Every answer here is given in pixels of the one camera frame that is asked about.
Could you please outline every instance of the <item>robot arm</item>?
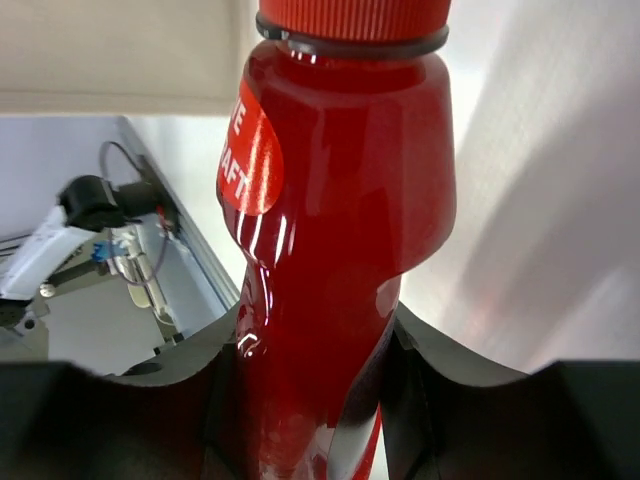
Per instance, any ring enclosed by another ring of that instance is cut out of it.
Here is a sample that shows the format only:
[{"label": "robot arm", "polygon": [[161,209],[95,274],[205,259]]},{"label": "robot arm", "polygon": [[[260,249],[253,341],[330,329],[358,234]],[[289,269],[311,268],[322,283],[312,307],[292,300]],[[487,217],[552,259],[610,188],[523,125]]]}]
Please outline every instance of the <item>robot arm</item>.
[{"label": "robot arm", "polygon": [[74,179],[58,196],[45,221],[8,260],[0,276],[0,326],[13,326],[39,287],[82,244],[105,228],[120,228],[153,213],[160,202],[147,182],[118,190],[104,179]]}]

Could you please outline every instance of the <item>cable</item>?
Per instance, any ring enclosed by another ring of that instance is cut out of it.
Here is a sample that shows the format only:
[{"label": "cable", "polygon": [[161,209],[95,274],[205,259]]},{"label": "cable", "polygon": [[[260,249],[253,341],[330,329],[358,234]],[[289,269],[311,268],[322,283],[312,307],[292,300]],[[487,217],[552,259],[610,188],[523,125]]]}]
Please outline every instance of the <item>cable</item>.
[{"label": "cable", "polygon": [[[158,255],[158,261],[156,262],[153,269],[151,270],[151,274],[149,275],[149,278],[142,279],[139,282],[135,280],[131,280],[127,278],[127,276],[122,270],[120,270],[120,267],[118,266],[118,262],[116,261],[113,262],[113,268],[115,268],[116,273],[120,276],[120,278],[122,278],[125,282],[127,282],[129,285],[132,285],[134,287],[146,287],[150,282],[153,282],[158,276],[158,272],[160,271],[160,268],[164,263],[164,257],[165,257],[165,254],[167,253],[167,246],[169,245],[169,228],[167,227],[167,224],[164,218],[164,212],[161,207],[158,207],[158,216],[160,217],[160,224],[162,225],[162,230],[164,232],[164,239],[162,240],[162,247],[160,248],[160,255]],[[115,258],[115,252],[113,251],[113,230],[112,229],[109,229],[107,231],[107,249],[109,251],[109,257]]]},{"label": "cable", "polygon": [[129,155],[129,152],[127,152],[124,149],[124,147],[120,145],[118,142],[107,140],[106,142],[103,142],[102,145],[100,145],[100,151],[98,153],[98,164],[100,166],[100,175],[102,176],[102,178],[104,178],[107,182],[109,182],[109,170],[107,168],[107,154],[109,153],[109,148],[111,147],[118,149],[120,153],[122,153],[124,158],[127,160],[129,165],[131,165],[131,168],[133,168],[136,172],[138,172],[138,175],[142,176],[142,173],[143,173],[142,169],[136,164],[133,158],[131,158],[131,155]]}]

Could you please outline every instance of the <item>red label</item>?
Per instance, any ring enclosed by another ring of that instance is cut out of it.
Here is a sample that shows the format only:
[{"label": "red label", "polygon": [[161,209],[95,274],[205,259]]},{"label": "red label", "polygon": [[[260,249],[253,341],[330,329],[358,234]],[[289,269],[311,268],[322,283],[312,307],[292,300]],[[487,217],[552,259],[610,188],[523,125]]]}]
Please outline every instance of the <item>red label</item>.
[{"label": "red label", "polygon": [[218,167],[224,199],[247,215],[261,215],[278,200],[284,180],[280,143],[271,122],[245,81]]}]

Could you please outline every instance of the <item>bottle cap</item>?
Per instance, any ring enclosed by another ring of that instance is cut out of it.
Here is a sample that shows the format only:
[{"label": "bottle cap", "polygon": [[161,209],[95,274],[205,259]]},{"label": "bottle cap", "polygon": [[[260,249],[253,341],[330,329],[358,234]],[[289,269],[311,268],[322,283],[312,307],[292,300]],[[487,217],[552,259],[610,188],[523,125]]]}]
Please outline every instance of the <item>bottle cap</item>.
[{"label": "bottle cap", "polygon": [[326,40],[397,43],[428,37],[447,23],[451,0],[260,0],[278,27]]}]

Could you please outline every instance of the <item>bottle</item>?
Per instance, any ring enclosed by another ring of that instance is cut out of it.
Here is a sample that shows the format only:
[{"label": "bottle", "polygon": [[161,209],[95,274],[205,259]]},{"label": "bottle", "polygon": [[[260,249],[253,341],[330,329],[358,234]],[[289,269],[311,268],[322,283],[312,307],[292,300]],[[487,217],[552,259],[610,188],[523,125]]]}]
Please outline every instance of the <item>bottle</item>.
[{"label": "bottle", "polygon": [[368,478],[400,278],[455,216],[449,1],[260,2],[217,177],[246,478]]}]

